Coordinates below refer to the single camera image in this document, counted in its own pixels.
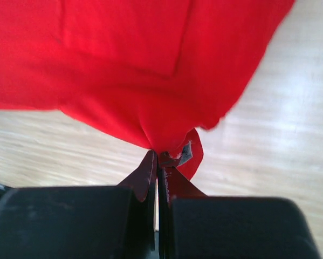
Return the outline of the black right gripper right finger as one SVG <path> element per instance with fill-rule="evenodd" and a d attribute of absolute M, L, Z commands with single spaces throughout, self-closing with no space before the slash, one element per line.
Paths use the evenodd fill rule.
<path fill-rule="evenodd" d="M 179 170 L 193 158 L 191 143 L 182 148 L 182 152 L 172 158 L 167 152 L 159 158 L 157 171 L 159 193 L 159 258 L 169 258 L 170 243 L 170 206 L 175 198 L 206 197 L 201 190 L 193 185 Z"/>

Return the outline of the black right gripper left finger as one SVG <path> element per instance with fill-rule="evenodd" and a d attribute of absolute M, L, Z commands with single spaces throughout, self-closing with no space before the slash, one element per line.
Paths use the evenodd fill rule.
<path fill-rule="evenodd" d="M 157 155 L 148 151 L 140 165 L 122 180 L 119 187 L 129 187 L 130 200 L 127 253 L 151 253 L 155 249 Z"/>

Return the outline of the red t shirt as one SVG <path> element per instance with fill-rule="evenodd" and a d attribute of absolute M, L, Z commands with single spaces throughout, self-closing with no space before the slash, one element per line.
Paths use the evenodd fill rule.
<path fill-rule="evenodd" d="M 157 153 L 203 158 L 293 1 L 0 1 L 0 110 L 59 110 Z"/>

